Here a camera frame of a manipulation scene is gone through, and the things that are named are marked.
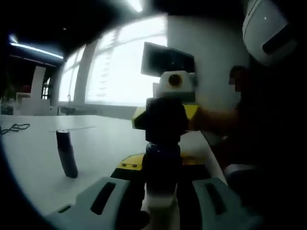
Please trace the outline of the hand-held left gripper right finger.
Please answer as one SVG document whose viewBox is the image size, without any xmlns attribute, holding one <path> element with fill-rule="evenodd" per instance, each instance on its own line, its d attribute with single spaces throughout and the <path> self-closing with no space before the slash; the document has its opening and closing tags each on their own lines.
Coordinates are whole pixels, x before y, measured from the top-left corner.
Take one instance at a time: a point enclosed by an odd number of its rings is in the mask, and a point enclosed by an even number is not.
<svg viewBox="0 0 307 230">
<path fill-rule="evenodd" d="M 242 229 L 240 198 L 222 180 L 210 177 L 204 159 L 182 155 L 178 175 L 180 229 Z"/>
</svg>

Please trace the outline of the person's left hand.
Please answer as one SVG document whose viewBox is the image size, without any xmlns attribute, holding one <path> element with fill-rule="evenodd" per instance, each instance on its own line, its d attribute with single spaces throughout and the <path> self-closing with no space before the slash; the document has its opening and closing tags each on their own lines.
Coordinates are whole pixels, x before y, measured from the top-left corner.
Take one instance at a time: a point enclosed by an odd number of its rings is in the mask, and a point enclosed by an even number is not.
<svg viewBox="0 0 307 230">
<path fill-rule="evenodd" d="M 139 214 L 140 229 L 145 228 L 150 223 L 150 220 L 151 220 L 151 217 L 148 212 L 143 211 L 143 210 L 140 211 L 140 214 Z"/>
</svg>

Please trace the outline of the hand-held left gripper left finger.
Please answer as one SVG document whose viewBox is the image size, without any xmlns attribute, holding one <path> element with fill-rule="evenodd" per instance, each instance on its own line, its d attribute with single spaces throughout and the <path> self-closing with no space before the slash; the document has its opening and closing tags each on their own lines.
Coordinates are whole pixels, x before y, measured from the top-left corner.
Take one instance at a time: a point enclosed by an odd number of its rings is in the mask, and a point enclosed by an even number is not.
<svg viewBox="0 0 307 230">
<path fill-rule="evenodd" d="M 124 158 L 110 177 L 103 177 L 77 196 L 76 213 L 82 230 L 140 230 L 145 198 L 144 155 Z"/>
</svg>

